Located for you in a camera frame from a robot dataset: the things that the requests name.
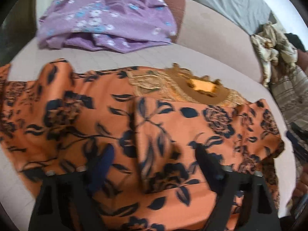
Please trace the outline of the orange black floral blouse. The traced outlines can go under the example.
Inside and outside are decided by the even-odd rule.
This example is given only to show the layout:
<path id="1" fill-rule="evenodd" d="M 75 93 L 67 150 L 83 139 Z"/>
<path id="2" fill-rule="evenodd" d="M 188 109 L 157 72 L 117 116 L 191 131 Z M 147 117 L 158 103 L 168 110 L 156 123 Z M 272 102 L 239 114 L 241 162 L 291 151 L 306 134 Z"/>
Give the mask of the orange black floral blouse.
<path id="1" fill-rule="evenodd" d="M 137 96 L 133 75 L 158 73 L 144 67 L 78 74 L 60 59 L 27 82 L 8 81 L 9 69 L 1 67 L 1 145 L 34 196 L 47 172 L 70 175 L 112 148 L 92 195 L 108 228 L 197 230 L 216 197 L 195 159 L 201 145 L 234 171 L 265 172 L 279 202 L 274 158 L 284 143 L 265 100 L 231 108 Z"/>

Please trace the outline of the striped beige cushion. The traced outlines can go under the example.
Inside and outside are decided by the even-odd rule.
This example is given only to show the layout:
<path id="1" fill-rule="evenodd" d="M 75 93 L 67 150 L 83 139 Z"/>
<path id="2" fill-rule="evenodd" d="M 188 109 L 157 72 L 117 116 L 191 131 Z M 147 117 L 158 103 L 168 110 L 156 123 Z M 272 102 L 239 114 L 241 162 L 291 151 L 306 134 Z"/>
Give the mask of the striped beige cushion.
<path id="1" fill-rule="evenodd" d="M 297 125 L 307 131 L 307 75 L 300 68 L 280 77 L 277 83 L 269 86 L 285 124 Z"/>

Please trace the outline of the pink quilted mattress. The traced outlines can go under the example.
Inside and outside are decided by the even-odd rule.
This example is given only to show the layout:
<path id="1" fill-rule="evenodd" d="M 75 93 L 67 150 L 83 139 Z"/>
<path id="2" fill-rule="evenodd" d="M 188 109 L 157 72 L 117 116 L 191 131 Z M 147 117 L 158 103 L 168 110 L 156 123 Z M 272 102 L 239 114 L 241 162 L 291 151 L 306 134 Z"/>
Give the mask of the pink quilted mattress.
<path id="1" fill-rule="evenodd" d="M 265 99 L 285 143 L 285 150 L 275 159 L 275 169 L 280 193 L 278 215 L 283 217 L 288 214 L 287 203 L 296 184 L 292 144 L 285 136 L 287 128 L 278 106 L 269 91 L 256 79 L 251 79 L 216 59 L 178 44 L 156 46 L 121 54 L 109 51 L 88 52 L 79 49 L 38 49 L 36 39 L 31 40 L 14 57 L 8 79 L 12 81 L 35 80 L 46 63 L 59 58 L 68 60 L 79 73 L 130 66 L 166 68 L 177 63 L 189 69 L 196 76 L 208 75 L 212 79 L 220 79 L 225 87 L 238 91 L 250 102 Z"/>

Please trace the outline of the cream brown floral blanket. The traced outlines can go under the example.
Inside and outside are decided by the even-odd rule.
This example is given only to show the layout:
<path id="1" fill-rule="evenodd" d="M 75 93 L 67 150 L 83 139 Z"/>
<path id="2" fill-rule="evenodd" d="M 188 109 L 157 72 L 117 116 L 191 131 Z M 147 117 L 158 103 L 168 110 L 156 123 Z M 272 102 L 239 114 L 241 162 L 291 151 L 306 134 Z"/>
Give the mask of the cream brown floral blanket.
<path id="1" fill-rule="evenodd" d="M 264 24 L 260 33 L 251 35 L 251 43 L 263 67 L 264 87 L 296 70 L 298 50 L 275 24 Z"/>

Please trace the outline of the pink sofa bolster cushion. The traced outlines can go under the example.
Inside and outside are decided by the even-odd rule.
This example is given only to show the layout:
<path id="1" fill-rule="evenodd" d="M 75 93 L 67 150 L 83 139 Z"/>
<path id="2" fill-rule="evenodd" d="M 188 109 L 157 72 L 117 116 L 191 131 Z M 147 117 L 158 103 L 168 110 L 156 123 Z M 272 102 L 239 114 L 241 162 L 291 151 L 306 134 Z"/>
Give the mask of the pink sofa bolster cushion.
<path id="1" fill-rule="evenodd" d="M 172 42 L 218 60 L 256 82 L 263 71 L 250 36 L 213 9 L 193 0 L 164 0 L 177 23 Z"/>

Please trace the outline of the grey pillow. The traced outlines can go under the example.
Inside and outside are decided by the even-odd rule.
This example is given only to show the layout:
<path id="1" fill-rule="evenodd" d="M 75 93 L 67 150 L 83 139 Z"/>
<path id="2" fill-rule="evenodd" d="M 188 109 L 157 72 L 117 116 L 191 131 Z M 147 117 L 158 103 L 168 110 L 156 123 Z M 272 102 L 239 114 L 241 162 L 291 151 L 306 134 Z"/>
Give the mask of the grey pillow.
<path id="1" fill-rule="evenodd" d="M 277 24 L 277 18 L 264 0 L 194 0 L 223 15 L 247 34 L 257 34 L 263 25 Z"/>

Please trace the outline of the purple floral garment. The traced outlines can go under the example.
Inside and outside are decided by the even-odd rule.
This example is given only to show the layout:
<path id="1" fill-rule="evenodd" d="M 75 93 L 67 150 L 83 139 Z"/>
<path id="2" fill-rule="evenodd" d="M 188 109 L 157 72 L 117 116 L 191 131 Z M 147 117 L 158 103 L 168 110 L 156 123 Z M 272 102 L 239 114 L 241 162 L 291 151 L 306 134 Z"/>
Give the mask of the purple floral garment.
<path id="1" fill-rule="evenodd" d="M 128 53 L 168 45 L 177 23 L 164 0 L 54 0 L 40 18 L 41 49 Z"/>

